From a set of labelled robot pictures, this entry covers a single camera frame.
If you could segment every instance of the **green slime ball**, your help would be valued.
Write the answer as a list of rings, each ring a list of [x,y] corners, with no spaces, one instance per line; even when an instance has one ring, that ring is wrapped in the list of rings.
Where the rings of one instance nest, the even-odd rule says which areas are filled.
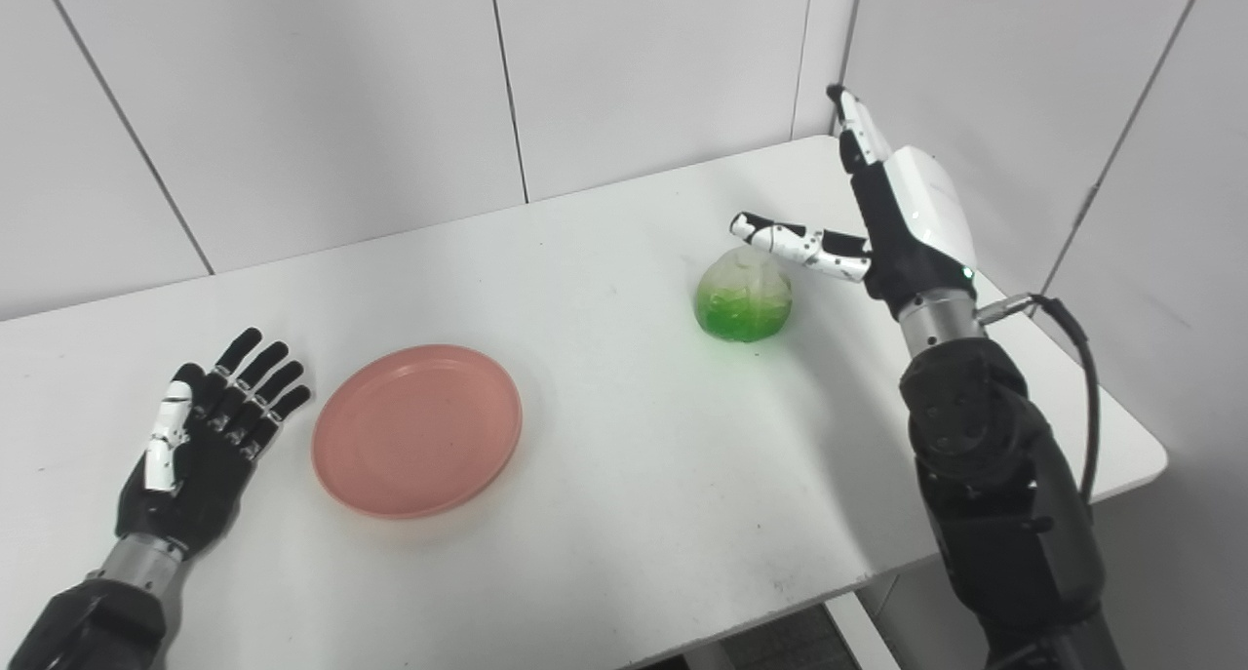
[[[724,253],[698,283],[698,323],[724,341],[765,339],[784,327],[791,309],[792,284],[779,262],[758,248]]]

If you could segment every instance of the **robotic arm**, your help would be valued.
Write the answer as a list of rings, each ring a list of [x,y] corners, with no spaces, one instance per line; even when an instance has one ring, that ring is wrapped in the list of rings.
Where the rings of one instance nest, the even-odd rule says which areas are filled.
[[[121,490],[116,545],[97,571],[47,603],[10,670],[144,670],[165,641],[170,581],[221,538],[255,460],[311,391],[276,342],[235,376],[261,333],[247,328],[205,376],[187,363],[161,399],[146,453]]]
[[[975,251],[948,175],[912,146],[892,150],[861,101],[829,87],[869,240],[741,212],[746,243],[886,302],[911,354],[901,377],[919,487],[955,594],[980,620],[991,670],[1122,670],[1101,614],[1104,568],[1088,497],[1097,393],[1087,341],[1060,302],[976,307]],[[1027,383],[985,324],[1038,304],[1072,333],[1090,377],[1082,497]]]

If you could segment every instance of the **black cable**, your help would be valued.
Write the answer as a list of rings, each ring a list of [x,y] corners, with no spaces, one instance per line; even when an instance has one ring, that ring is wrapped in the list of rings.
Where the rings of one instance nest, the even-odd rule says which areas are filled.
[[[1087,333],[1075,321],[1075,316],[1066,309],[1060,299],[1038,296],[1033,293],[1032,299],[1038,304],[1045,314],[1052,316],[1053,322],[1062,328],[1078,351],[1080,363],[1083,363],[1083,378],[1088,391],[1088,442],[1087,455],[1083,458],[1083,479],[1080,483],[1080,495],[1085,504],[1092,503],[1092,483],[1096,480],[1097,460],[1101,457],[1101,389],[1096,376],[1096,363],[1092,361],[1092,349],[1088,347]]]

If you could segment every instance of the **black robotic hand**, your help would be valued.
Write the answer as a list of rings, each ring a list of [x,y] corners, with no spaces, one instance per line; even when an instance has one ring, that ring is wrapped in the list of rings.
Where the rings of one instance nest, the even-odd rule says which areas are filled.
[[[121,490],[117,544],[101,569],[54,596],[11,670],[144,670],[165,641],[163,600],[178,566],[221,538],[255,460],[310,398],[286,344],[235,376],[261,333],[247,328],[206,373],[187,363],[161,402],[147,452]]]
[[[256,458],[277,434],[285,418],[311,396],[307,387],[298,386],[278,399],[303,373],[302,364],[295,359],[282,364],[261,384],[286,358],[288,349],[283,342],[260,351],[235,376],[238,364],[260,346],[261,338],[257,328],[247,328],[206,376],[198,364],[187,363],[180,368],[173,384],[188,386],[191,398],[178,434],[182,443],[172,449],[175,487],[167,492],[151,487],[147,462],[156,452],[149,448],[121,490],[117,536],[165,538],[190,559],[225,533],[255,470]],[[160,434],[154,434],[154,440],[160,440]]]

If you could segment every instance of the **white wall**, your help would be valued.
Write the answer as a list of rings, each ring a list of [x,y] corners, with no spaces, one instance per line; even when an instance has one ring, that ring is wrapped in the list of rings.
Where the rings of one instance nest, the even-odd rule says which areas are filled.
[[[0,318],[203,273],[52,2],[7,2]],[[215,271],[824,132],[852,5],[62,2]]]
[[[789,141],[807,1],[498,0],[529,198]],[[850,4],[822,0],[811,70]]]
[[[523,203],[492,0],[62,0],[218,271]]]
[[[1052,287],[1169,452],[1097,513],[1132,670],[1248,668],[1244,4],[1197,0]]]
[[[0,319],[203,274],[51,0],[0,0]]]
[[[1186,0],[861,0],[846,84],[940,158],[981,266],[1041,287]]]

